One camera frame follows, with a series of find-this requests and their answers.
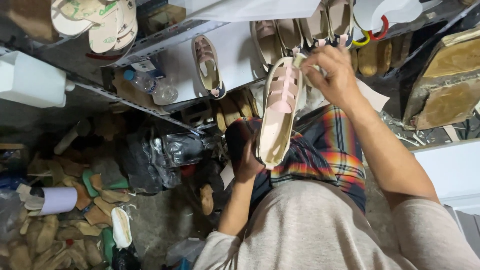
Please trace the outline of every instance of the white shelf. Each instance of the white shelf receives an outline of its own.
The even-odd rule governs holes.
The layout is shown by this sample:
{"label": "white shelf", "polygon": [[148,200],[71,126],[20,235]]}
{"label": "white shelf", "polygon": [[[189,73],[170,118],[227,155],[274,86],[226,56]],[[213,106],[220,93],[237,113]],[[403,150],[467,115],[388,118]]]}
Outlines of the white shelf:
{"label": "white shelf", "polygon": [[[226,90],[265,77],[257,49],[250,34],[250,22],[230,23],[205,34],[213,43],[218,69]],[[192,41],[188,40],[160,53],[167,78],[174,79],[178,102],[207,96],[195,66]]]}

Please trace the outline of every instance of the unfinished shoe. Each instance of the unfinished shoe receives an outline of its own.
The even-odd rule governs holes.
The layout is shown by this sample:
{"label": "unfinished shoe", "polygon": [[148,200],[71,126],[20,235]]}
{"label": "unfinished shoe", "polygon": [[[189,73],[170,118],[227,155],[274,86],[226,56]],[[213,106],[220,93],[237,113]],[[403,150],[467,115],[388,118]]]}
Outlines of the unfinished shoe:
{"label": "unfinished shoe", "polygon": [[276,20],[276,28],[284,56],[294,57],[303,47],[303,35],[297,19]]}
{"label": "unfinished shoe", "polygon": [[282,162],[290,147],[290,133],[302,89],[302,75],[292,62],[292,57],[281,58],[265,83],[264,117],[256,156],[268,170]]}
{"label": "unfinished shoe", "polygon": [[275,21],[251,21],[250,30],[260,61],[268,72],[282,58],[282,45],[276,32]]}
{"label": "unfinished shoe", "polygon": [[327,5],[332,46],[350,48],[353,40],[353,0],[331,0]]}
{"label": "unfinished shoe", "polygon": [[325,4],[320,2],[313,15],[309,18],[301,18],[300,27],[307,40],[309,49],[330,44],[330,27]]}
{"label": "unfinished shoe", "polygon": [[208,95],[213,99],[223,98],[227,92],[218,70],[216,51],[212,42],[204,35],[200,35],[193,40],[192,48],[200,81]]}

